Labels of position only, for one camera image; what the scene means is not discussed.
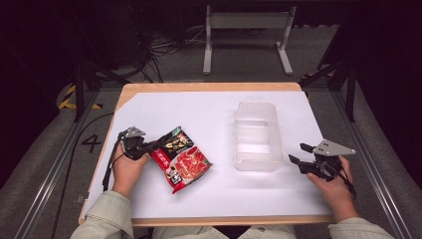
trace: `transparent plastic bin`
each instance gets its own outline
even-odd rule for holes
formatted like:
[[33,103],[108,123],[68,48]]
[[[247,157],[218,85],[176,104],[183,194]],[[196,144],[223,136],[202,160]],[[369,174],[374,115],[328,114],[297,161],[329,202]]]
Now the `transparent plastic bin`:
[[235,167],[242,171],[274,171],[284,157],[276,107],[239,103],[234,114]]

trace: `tripod leg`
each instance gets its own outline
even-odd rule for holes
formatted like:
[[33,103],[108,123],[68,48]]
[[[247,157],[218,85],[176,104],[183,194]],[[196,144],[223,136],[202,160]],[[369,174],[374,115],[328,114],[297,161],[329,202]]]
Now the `tripod leg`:
[[339,66],[332,78],[329,79],[326,86],[331,92],[338,92],[341,87],[344,85],[345,80],[350,76],[350,69],[352,67],[352,63],[350,62],[343,62],[341,66]]
[[301,87],[305,87],[306,85],[318,80],[319,78],[323,77],[324,75],[336,70],[337,68],[339,68],[341,65],[343,64],[343,62],[338,62],[332,65],[327,66],[326,68],[318,71],[317,73],[311,75],[310,77],[303,79],[299,82],[299,85]]
[[106,69],[104,69],[104,68],[100,67],[99,65],[94,64],[92,62],[84,61],[84,65],[87,66],[88,68],[92,68],[92,69],[94,69],[98,72],[103,73],[105,76],[107,76],[110,79],[112,79],[112,80],[114,80],[118,83],[121,83],[123,85],[130,83],[130,81],[126,80],[125,78],[120,77],[120,76],[116,75],[115,73],[108,71],[108,70],[106,70]]
[[206,45],[205,45],[205,56],[204,56],[204,68],[202,73],[204,75],[211,74],[211,59],[212,59],[212,42],[211,42],[211,7],[207,6],[207,16],[206,16]]
[[77,115],[74,122],[79,121],[81,115],[84,113],[84,69],[81,64],[77,65],[75,73],[75,85],[77,92]]
[[90,91],[99,91],[102,87],[102,83],[100,82],[99,77],[96,75],[96,72],[90,69],[90,67],[87,65],[82,65],[81,69],[84,76],[84,82],[88,89]]
[[354,90],[355,90],[355,71],[354,68],[350,68],[350,75],[348,76],[348,82],[347,82],[347,95],[345,99],[345,111],[348,115],[348,118],[350,121],[354,121],[353,117],[353,102],[354,102]]

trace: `sleeve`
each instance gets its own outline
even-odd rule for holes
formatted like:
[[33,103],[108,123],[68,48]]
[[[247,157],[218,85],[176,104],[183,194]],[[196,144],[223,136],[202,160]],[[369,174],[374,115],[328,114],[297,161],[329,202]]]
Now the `sleeve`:
[[104,192],[86,217],[87,220],[75,230],[72,239],[133,238],[130,201],[117,192]]
[[353,217],[328,226],[332,239],[391,239],[393,238],[378,225],[372,224],[363,218]]

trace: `wooden table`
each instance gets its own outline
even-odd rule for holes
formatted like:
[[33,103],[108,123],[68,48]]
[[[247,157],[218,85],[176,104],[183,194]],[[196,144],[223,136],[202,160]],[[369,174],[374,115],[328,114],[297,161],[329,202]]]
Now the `wooden table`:
[[[116,110],[138,93],[178,93],[178,92],[300,92],[302,89],[296,83],[189,83],[189,84],[129,84],[125,85],[117,102]],[[106,145],[104,146],[100,159],[103,158]],[[87,201],[81,212],[80,223],[84,222],[83,214]],[[277,216],[224,216],[224,217],[200,217],[200,218],[133,218],[134,226],[186,226],[186,225],[254,225],[254,224],[301,224],[332,222],[331,214],[327,215],[277,215]]]

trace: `red food package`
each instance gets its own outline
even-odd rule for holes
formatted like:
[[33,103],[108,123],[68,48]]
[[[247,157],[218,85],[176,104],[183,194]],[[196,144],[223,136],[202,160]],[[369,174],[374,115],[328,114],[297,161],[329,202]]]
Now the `red food package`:
[[173,193],[202,176],[212,163],[179,126],[161,137],[159,149],[150,153],[173,187]]

